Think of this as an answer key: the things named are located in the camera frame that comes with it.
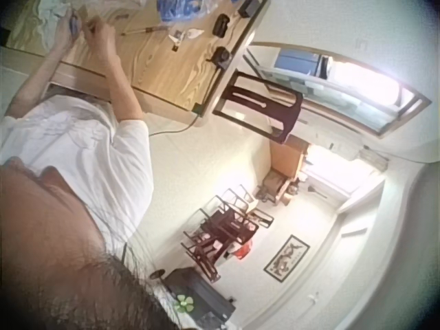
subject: window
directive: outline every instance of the window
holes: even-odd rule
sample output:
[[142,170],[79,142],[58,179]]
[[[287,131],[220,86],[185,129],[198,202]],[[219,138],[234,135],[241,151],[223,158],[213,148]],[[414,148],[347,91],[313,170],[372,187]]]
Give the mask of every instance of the window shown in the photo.
[[[303,109],[379,138],[405,124],[431,103],[386,74],[317,49],[308,52],[281,48],[273,67],[260,66],[257,60],[251,67],[264,79],[302,93]],[[285,91],[270,86],[267,89],[277,101],[294,102]]]
[[380,174],[376,168],[360,159],[349,161],[315,145],[307,151],[307,163],[302,170],[304,173],[346,195],[351,195],[364,182]]

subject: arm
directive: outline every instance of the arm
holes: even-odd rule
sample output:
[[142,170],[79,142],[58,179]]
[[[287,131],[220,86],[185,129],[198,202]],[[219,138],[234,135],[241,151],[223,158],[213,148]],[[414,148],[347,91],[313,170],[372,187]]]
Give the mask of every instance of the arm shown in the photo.
[[40,102],[43,92],[54,75],[58,64],[78,38],[79,34],[72,36],[70,33],[69,21],[72,15],[73,12],[68,10],[66,15],[58,22],[53,48],[45,57],[40,67],[27,78],[17,91],[6,110],[6,116],[16,119],[22,118]]
[[141,120],[144,117],[142,108],[116,53],[114,27],[104,23],[101,18],[94,17],[85,26],[84,35],[89,47],[104,65],[116,120]]

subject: framed picture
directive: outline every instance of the framed picture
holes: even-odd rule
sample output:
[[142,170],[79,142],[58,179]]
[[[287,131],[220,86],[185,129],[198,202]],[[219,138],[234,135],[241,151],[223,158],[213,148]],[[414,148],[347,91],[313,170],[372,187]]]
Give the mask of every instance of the framed picture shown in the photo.
[[309,248],[310,246],[306,243],[291,235],[264,271],[278,282],[284,282],[309,251]]

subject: man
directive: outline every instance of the man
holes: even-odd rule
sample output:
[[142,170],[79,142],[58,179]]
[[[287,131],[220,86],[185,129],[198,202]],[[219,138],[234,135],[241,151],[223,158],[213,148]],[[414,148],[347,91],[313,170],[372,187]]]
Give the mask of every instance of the man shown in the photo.
[[98,17],[88,22],[84,33],[104,66],[119,125],[113,125],[112,115],[78,98],[54,96],[39,104],[59,62],[78,38],[69,30],[71,16],[70,10],[60,20],[52,50],[6,111],[0,164],[11,159],[43,183],[74,194],[101,231],[107,249],[114,251],[134,233],[151,201],[149,131],[116,54],[115,30]]
[[111,254],[133,233],[153,191],[149,132],[112,27],[95,18],[84,33],[105,67],[118,126],[84,100],[39,104],[78,38],[69,30],[72,15],[60,20],[52,50],[0,124],[0,309],[13,329],[177,329]]

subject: green flower sticker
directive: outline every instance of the green flower sticker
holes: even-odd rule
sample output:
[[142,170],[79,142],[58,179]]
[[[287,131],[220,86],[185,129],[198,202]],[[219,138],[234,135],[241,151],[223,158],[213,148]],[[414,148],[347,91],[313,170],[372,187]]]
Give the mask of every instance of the green flower sticker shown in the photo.
[[177,296],[177,300],[175,307],[179,313],[190,313],[194,310],[194,299],[191,297],[180,294]]

